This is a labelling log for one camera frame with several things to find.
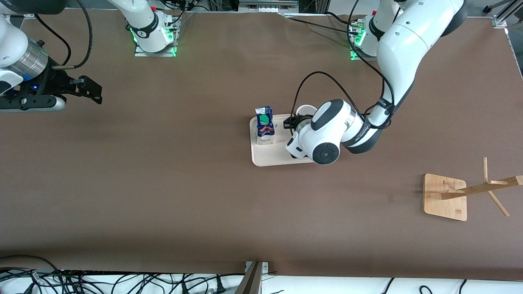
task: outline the wooden mug tree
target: wooden mug tree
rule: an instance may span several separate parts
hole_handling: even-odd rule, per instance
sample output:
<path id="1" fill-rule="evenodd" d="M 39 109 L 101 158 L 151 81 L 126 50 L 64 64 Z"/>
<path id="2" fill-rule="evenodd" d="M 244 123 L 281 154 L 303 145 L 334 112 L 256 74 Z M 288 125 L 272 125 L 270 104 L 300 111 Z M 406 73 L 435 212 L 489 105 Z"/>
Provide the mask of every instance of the wooden mug tree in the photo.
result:
<path id="1" fill-rule="evenodd" d="M 467 187 L 461 179 L 425 174 L 423 177 L 423 211 L 460 221 L 467 220 L 467 196 L 487 192 L 507 217 L 507 210 L 492 191 L 523 185 L 523 176 L 489 180 L 487 158 L 483 158 L 483 183 Z"/>

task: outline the green bottle cap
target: green bottle cap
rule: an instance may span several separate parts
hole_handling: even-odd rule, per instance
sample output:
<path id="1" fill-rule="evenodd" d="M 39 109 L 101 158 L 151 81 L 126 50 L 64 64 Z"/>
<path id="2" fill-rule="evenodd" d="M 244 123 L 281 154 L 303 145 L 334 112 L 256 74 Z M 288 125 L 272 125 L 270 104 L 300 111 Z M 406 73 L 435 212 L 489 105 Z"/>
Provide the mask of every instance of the green bottle cap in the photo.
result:
<path id="1" fill-rule="evenodd" d="M 260 115 L 260 122 L 262 125 L 269 124 L 269 117 L 267 115 Z"/>

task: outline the black cable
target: black cable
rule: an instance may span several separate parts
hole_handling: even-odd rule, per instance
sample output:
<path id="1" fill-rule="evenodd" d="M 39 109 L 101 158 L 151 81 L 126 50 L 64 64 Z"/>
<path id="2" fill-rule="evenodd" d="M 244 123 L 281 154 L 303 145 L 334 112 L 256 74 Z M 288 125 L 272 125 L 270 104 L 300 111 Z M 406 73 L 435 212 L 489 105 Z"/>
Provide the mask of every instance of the black cable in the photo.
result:
<path id="1" fill-rule="evenodd" d="M 85 14 L 85 19 L 87 20 L 87 28 L 89 29 L 89 45 L 87 47 L 87 52 L 85 53 L 84 59 L 79 64 L 73 66 L 75 69 L 81 67 L 87 62 L 89 56 L 91 55 L 91 49 L 93 48 L 93 26 L 91 24 L 91 19 L 89 18 L 89 13 L 87 13 L 87 9 L 85 9 L 82 0 L 76 0 L 76 2 L 78 2 L 78 5 L 80 5 L 80 8 Z"/>
<path id="2" fill-rule="evenodd" d="M 339 16 L 335 15 L 334 13 L 332 13 L 332 12 L 330 12 L 330 11 L 325 12 L 325 14 L 328 14 L 328 15 L 332 15 L 332 16 L 334 16 L 334 18 L 336 18 L 336 20 L 339 21 L 339 22 L 341 22 L 342 24 L 346 24 L 346 25 L 349 24 L 348 21 L 344 21 L 344 20 L 341 19 Z"/>
<path id="3" fill-rule="evenodd" d="M 36 281 L 35 277 L 33 277 L 32 275 L 31 275 L 31 280 L 33 281 L 33 283 L 31 284 L 31 289 L 33 288 L 34 285 L 37 285 L 37 287 L 38 287 L 38 291 L 40 291 L 40 294 L 43 294 L 43 292 L 42 292 L 42 287 L 41 287 L 40 284 Z"/>
<path id="4" fill-rule="evenodd" d="M 81 289 L 84 289 L 84 287 L 82 286 L 82 283 L 84 283 L 84 284 L 88 284 L 89 286 L 91 286 L 91 287 L 95 288 L 96 290 L 100 291 L 101 294 L 104 294 L 104 292 L 103 292 L 103 291 L 102 291 L 98 286 L 95 285 L 96 283 L 93 283 L 93 282 L 90 282 L 90 281 L 86 281 L 86 280 L 84 280 L 84 279 L 81 279 L 81 280 L 79 281 L 79 285 L 80 285 L 80 288 L 81 288 Z"/>
<path id="5" fill-rule="evenodd" d="M 354 13 L 354 9 L 356 9 L 356 5 L 358 4 L 359 0 L 356 0 L 354 2 L 354 6 L 352 8 L 352 10 L 350 11 L 350 14 L 349 14 L 349 24 L 347 25 L 347 39 L 348 39 L 348 42 L 349 42 L 349 46 L 350 48 L 354 51 L 354 53 L 363 61 L 365 62 L 365 64 L 370 67 L 371 69 L 373 69 L 382 79 L 383 81 L 385 81 L 385 83 L 387 84 L 387 87 L 389 88 L 389 91 L 391 93 L 391 100 L 392 100 L 392 104 L 394 105 L 394 91 L 392 90 L 392 85 L 390 84 L 389 80 L 387 80 L 387 78 L 379 71 L 377 70 L 372 64 L 370 64 L 367 60 L 365 60 L 359 53 L 358 51 L 356 51 L 354 49 L 354 46 L 352 44 L 352 42 L 350 41 L 350 36 L 349 36 L 349 31 L 350 31 L 350 22 L 352 21 L 352 17 L 353 17 L 353 13 Z M 375 126 L 375 125 L 371 125 L 371 128 L 374 128 L 374 129 L 385 129 L 385 128 L 388 128 L 390 126 L 390 123 L 391 123 L 391 115 L 389 115 L 387 117 L 387 120 L 380 126 Z"/>
<path id="6" fill-rule="evenodd" d="M 140 287 L 140 290 L 138 290 L 137 294 L 141 294 L 142 291 L 143 291 L 143 289 L 145 288 L 145 286 L 147 286 L 148 283 L 151 283 L 151 284 L 157 285 L 158 287 L 162 288 L 162 290 L 163 290 L 163 292 L 164 292 L 164 294 L 165 294 L 165 289 L 164 289 L 162 286 L 160 286 L 160 285 L 156 284 L 155 282 L 153 282 L 153 280 L 154 280 L 157 276 L 159 276 L 159 275 L 161 275 L 161 274 L 154 274 L 154 275 L 150 275 L 150 274 L 149 274 L 149 279 L 148 279 L 147 281 L 144 281 L 143 285 Z"/>
<path id="7" fill-rule="evenodd" d="M 385 288 L 385 291 L 383 291 L 382 294 L 386 294 L 387 291 L 389 291 L 389 287 L 391 286 L 393 280 L 394 280 L 394 278 L 391 278 L 391 279 L 389 280 L 389 282 L 387 283 L 387 287 Z"/>
<path id="8" fill-rule="evenodd" d="M 318 2 L 319 0 L 314 0 L 314 1 L 311 1 L 307 7 L 305 7 L 305 9 L 301 12 L 301 13 L 304 13 L 307 9 L 309 9 L 309 7 L 311 7 L 311 5 L 313 5 L 314 3 Z"/>
<path id="9" fill-rule="evenodd" d="M 69 46 L 69 43 L 67 43 L 67 41 L 65 41 L 64 38 L 62 38 L 61 35 L 59 35 L 57 32 L 55 32 L 51 27 L 49 27 L 41 18 L 38 14 L 35 14 L 35 17 L 36 19 L 48 30 L 50 31 L 53 35 L 55 35 L 60 41 L 62 41 L 64 43 L 64 45 L 67 47 L 67 57 L 65 58 L 64 62 L 62 62 L 61 65 L 65 65 L 69 59 L 71 58 L 71 46 Z"/>
<path id="10" fill-rule="evenodd" d="M 323 74 L 323 75 L 326 75 L 328 76 L 331 80 L 334 81 L 334 83 L 336 83 L 336 85 L 338 85 L 338 87 L 343 91 L 343 94 L 345 94 L 345 96 L 347 97 L 347 99 L 350 101 L 350 103 L 354 106 L 354 110 L 358 113 L 358 115 L 360 116 L 360 118 L 362 120 L 365 120 L 365 117 L 360 113 L 359 109 L 358 109 L 358 106 L 356 106 L 356 103 L 354 103 L 353 99 L 349 96 L 349 94 L 347 93 L 347 91 L 345 91 L 345 89 L 343 88 L 343 86 L 338 82 L 338 80 L 336 80 L 333 76 L 329 75 L 328 73 L 326 72 L 322 72 L 322 71 L 316 71 L 316 72 L 313 72 L 313 73 L 310 73 L 308 74 L 308 76 L 306 76 L 300 83 L 300 86 L 298 87 L 298 90 L 296 91 L 296 96 L 294 97 L 294 102 L 292 103 L 292 109 L 291 109 L 291 117 L 290 117 L 290 120 L 289 120 L 289 125 L 292 125 L 292 116 L 294 114 L 294 108 L 296 107 L 296 101 L 298 100 L 298 95 L 300 94 L 300 90 L 301 90 L 301 87 L 303 86 L 303 84 L 305 83 L 305 81 L 311 77 L 312 75 L 315 75 L 315 74 Z"/>
<path id="11" fill-rule="evenodd" d="M 44 281 L 45 281 L 45 282 L 46 282 L 50 287 L 53 288 L 53 291 L 54 291 L 55 294 L 58 294 L 58 290 L 56 290 L 56 288 L 54 287 L 54 285 L 51 285 L 51 282 L 49 282 L 49 281 L 46 280 L 45 278 L 42 279 L 42 280 L 44 280 Z"/>
<path id="12" fill-rule="evenodd" d="M 31 272 L 32 270 L 26 270 L 26 271 L 23 271 L 21 273 L 9 273 L 9 276 L 4 276 L 2 278 L 0 278 L 0 282 L 3 282 L 3 281 L 7 281 L 7 280 L 10 280 L 10 279 L 13 279 L 13 278 L 18 278 L 18 277 L 23 277 L 24 275 L 31 275 Z"/>
<path id="13" fill-rule="evenodd" d="M 126 275 L 123 275 L 123 276 L 119 277 L 119 278 L 116 280 L 115 284 L 114 284 L 114 285 L 112 286 L 112 288 L 111 288 L 111 294 L 114 294 L 114 292 L 115 292 L 115 288 L 116 288 L 116 284 L 118 284 L 118 283 L 120 282 L 121 279 L 123 279 L 123 278 L 125 278 L 125 277 L 127 277 L 127 276 L 130 276 L 130 275 L 136 275 L 136 276 L 133 277 L 133 279 L 134 279 L 135 277 L 138 277 L 138 276 L 139 276 L 139 275 L 136 274 L 136 273 L 131 273 L 131 274 L 126 274 Z"/>
<path id="14" fill-rule="evenodd" d="M 425 294 L 425 293 L 423 293 L 423 289 L 427 289 L 430 294 L 433 294 L 431 289 L 429 287 L 425 286 L 425 285 L 421 285 L 419 287 L 419 294 Z"/>
<path id="15" fill-rule="evenodd" d="M 461 289 L 463 289 L 463 286 L 465 286 L 465 283 L 467 282 L 467 279 L 463 280 L 463 282 L 461 283 L 461 285 L 459 286 L 459 294 L 461 294 Z"/>
<path id="16" fill-rule="evenodd" d="M 182 275 L 181 277 L 181 280 L 179 282 L 176 283 L 176 285 L 171 289 L 171 291 L 168 293 L 168 294 L 172 294 L 174 292 L 174 290 L 176 290 L 176 287 L 178 287 L 178 285 L 182 284 L 182 283 L 186 283 L 185 282 L 185 279 L 188 278 L 189 276 L 191 276 L 192 274 L 189 274 L 187 275 L 187 277 L 185 276 L 185 274 Z"/>
<path id="17" fill-rule="evenodd" d="M 138 284 L 134 285 L 134 287 L 132 287 L 131 290 L 129 290 L 129 291 L 127 292 L 127 294 L 131 294 L 132 290 L 134 290 L 136 287 L 138 287 L 139 284 L 143 284 L 144 281 L 145 281 L 146 279 L 148 279 L 148 278 L 149 278 L 149 277 L 145 278 L 145 275 L 144 275 L 144 278 L 143 278 L 140 282 L 138 282 Z"/>
<path id="18" fill-rule="evenodd" d="M 317 26 L 317 27 L 320 27 L 320 28 L 326 28 L 326 29 L 329 29 L 329 30 L 335 30 L 335 31 L 345 32 L 344 30 L 335 29 L 335 28 L 331 28 L 331 27 L 328 27 L 328 26 L 315 24 L 315 23 L 313 23 L 313 22 L 308 22 L 308 21 L 301 20 L 301 19 L 295 19 L 295 18 L 292 18 L 292 17 L 290 17 L 289 19 L 292 19 L 292 20 L 295 20 L 295 21 L 299 21 L 299 22 L 302 22 L 302 23 L 304 23 L 304 24 L 309 24 L 309 25 Z"/>
<path id="19" fill-rule="evenodd" d="M 192 9 L 193 7 L 201 7 L 201 8 L 205 8 L 205 10 L 207 11 L 210 11 L 207 7 L 205 6 L 201 6 L 201 5 L 189 5 L 189 9 Z"/>
<path id="20" fill-rule="evenodd" d="M 225 275 L 220 275 L 220 278 L 227 277 L 227 276 L 244 276 L 244 274 L 225 274 Z M 192 288 L 194 288 L 194 287 L 196 287 L 196 286 L 198 286 L 200 284 L 203 284 L 203 283 L 208 282 L 210 280 L 214 280 L 214 279 L 216 279 L 216 277 L 210 277 L 210 278 L 207 278 L 207 279 L 203 278 L 203 279 L 204 279 L 204 281 L 196 283 L 192 287 L 187 288 L 187 291 L 190 291 Z"/>
<path id="21" fill-rule="evenodd" d="M 392 22 L 396 21 L 398 14 L 400 14 L 400 11 L 401 11 L 401 7 L 397 9 L 396 15 L 394 16 L 394 19 L 392 20 Z"/>
<path id="22" fill-rule="evenodd" d="M 180 6 L 178 6 L 178 5 L 175 5 L 175 4 L 169 4 L 169 5 L 168 5 L 166 0 L 163 0 L 163 1 L 161 1 L 161 2 L 162 2 L 163 5 L 165 5 L 165 7 L 167 7 L 167 8 L 170 8 L 170 9 L 180 9 Z"/>
<path id="23" fill-rule="evenodd" d="M 185 10 L 182 10 L 181 13 L 180 13 L 180 15 L 178 15 L 178 18 L 176 18 L 176 20 L 173 20 L 173 21 L 171 21 L 171 22 L 168 22 L 167 25 L 170 26 L 170 25 L 172 25 L 172 24 L 175 24 L 177 21 L 179 21 L 180 18 L 181 18 L 181 16 L 184 14 L 184 12 L 185 12 Z"/>
<path id="24" fill-rule="evenodd" d="M 6 259 L 6 258 L 13 258 L 13 257 L 27 257 L 27 258 L 34 258 L 34 259 L 39 259 L 45 263 L 47 263 L 48 265 L 50 265 L 53 270 L 54 270 L 54 273 L 57 273 L 57 274 L 60 274 L 60 270 L 54 265 L 52 264 L 52 262 L 50 262 L 49 260 L 43 258 L 43 257 L 40 257 L 40 256 L 35 256 L 35 255 L 28 255 L 28 254 L 14 254 L 14 255 L 7 255 L 7 256 L 2 256 L 0 257 L 0 260 L 1 259 Z M 60 282 L 63 284 L 64 283 L 64 280 L 62 277 L 59 278 Z"/>

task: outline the green led light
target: green led light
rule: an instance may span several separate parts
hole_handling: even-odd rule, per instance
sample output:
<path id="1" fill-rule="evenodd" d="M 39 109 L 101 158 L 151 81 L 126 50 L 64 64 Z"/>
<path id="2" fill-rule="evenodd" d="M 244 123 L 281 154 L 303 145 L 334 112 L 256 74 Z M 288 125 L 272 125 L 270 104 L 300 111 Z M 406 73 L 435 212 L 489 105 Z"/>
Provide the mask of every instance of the green led light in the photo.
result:
<path id="1" fill-rule="evenodd" d="M 134 33 L 131 31 L 131 35 L 132 35 L 132 39 L 134 40 L 134 42 L 136 44 L 138 44 L 138 41 L 136 41 L 136 36 L 134 35 Z"/>
<path id="2" fill-rule="evenodd" d="M 365 30 L 361 29 L 361 32 L 358 34 L 359 38 L 356 38 L 355 44 L 361 46 L 363 43 L 363 38 L 365 38 Z"/>

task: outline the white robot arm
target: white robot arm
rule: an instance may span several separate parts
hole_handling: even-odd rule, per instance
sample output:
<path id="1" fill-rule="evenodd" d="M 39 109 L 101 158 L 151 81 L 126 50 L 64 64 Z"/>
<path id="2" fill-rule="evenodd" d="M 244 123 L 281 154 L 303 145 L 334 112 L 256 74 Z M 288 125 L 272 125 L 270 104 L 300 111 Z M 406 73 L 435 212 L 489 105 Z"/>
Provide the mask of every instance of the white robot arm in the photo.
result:
<path id="1" fill-rule="evenodd" d="M 172 43 L 175 21 L 153 11 L 146 0 L 108 0 L 126 17 L 136 42 L 146 52 Z M 85 96 L 101 104 L 101 86 L 90 78 L 70 78 L 36 43 L 7 21 L 13 14 L 58 14 L 67 0 L 0 0 L 0 111 L 56 111 L 65 107 L 63 94 Z"/>
<path id="2" fill-rule="evenodd" d="M 286 147 L 294 157 L 308 156 L 318 164 L 331 164 L 339 157 L 340 144 L 351 153 L 374 147 L 382 127 L 409 93 L 422 58 L 444 32 L 454 30 L 464 20 L 464 0 L 395 1 L 404 12 L 377 45 L 378 64 L 390 88 L 385 86 L 383 96 L 367 117 L 357 114 L 341 99 L 324 103 L 312 120 L 302 120 L 296 127 Z"/>
<path id="3" fill-rule="evenodd" d="M 146 52 L 158 52 L 174 41 L 173 17 L 153 11 L 146 0 L 107 0 L 125 16 L 138 46 Z"/>

